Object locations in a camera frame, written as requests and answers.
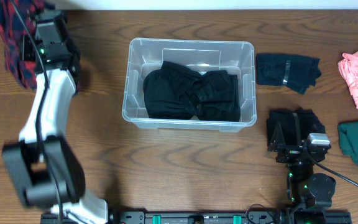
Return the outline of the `red navy plaid shirt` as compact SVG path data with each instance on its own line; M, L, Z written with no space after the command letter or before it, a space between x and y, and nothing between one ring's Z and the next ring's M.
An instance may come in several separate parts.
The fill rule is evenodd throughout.
M64 44L43 46L36 39L35 15L45 10L56 9L47 1L0 0L0 35L4 42L5 68L20 85L32 90L37 88L36 76L44 70L67 70L73 77L75 90L78 91L80 51L70 37L68 28ZM36 46L36 62L25 62L20 58L20 40L25 34Z

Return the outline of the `black garment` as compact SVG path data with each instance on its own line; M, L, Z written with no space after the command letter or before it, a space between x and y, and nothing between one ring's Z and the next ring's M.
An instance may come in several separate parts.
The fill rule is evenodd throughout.
M153 119L197 117L201 121L238 122L238 78L226 70L204 75L177 63L164 61L143 84L145 108Z

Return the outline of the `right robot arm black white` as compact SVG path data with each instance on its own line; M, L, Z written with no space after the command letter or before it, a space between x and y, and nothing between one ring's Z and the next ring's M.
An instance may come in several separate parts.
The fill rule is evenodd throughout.
M292 205L275 215L275 223L326 223L326 209L332 206L336 181L323 173L315 173L313 167L325 160L331 148L326 134L310 133L300 139L296 125L296 144L285 142L280 123L275 125L268 151L276 152L276 162L286 164L287 197Z

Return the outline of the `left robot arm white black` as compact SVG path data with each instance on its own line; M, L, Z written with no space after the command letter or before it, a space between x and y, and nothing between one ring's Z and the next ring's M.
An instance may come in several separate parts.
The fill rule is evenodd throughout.
M80 71L76 47L68 37L21 38L23 60L35 62L36 92L17 143L2 158L24 207L50 210L58 223L107 223L108 204L86 189L83 168L66 140L70 102Z

